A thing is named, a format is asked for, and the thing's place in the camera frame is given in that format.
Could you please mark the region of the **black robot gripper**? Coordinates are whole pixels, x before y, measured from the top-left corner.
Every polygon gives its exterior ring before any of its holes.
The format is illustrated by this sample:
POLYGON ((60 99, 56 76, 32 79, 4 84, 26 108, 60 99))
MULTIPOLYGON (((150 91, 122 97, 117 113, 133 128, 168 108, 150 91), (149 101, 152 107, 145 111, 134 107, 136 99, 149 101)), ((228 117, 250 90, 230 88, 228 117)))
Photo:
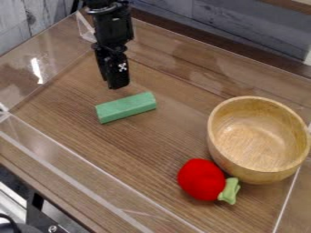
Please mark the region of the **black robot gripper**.
MULTIPOLYGON (((126 42, 133 39, 128 3, 89 3, 88 14, 93 20, 98 47, 112 53, 124 53, 126 42)), ((118 89, 129 83, 128 58, 124 54, 112 53, 94 51, 101 78, 109 89, 118 89)))

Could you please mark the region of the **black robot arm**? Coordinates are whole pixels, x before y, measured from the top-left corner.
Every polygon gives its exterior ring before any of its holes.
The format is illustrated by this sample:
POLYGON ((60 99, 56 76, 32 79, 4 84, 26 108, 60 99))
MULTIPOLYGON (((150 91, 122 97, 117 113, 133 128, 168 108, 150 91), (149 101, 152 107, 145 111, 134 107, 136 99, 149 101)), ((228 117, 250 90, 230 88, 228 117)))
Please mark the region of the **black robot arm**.
POLYGON ((128 85, 126 42, 133 39, 128 0, 84 0, 92 17, 96 42, 92 49, 109 89, 128 85))

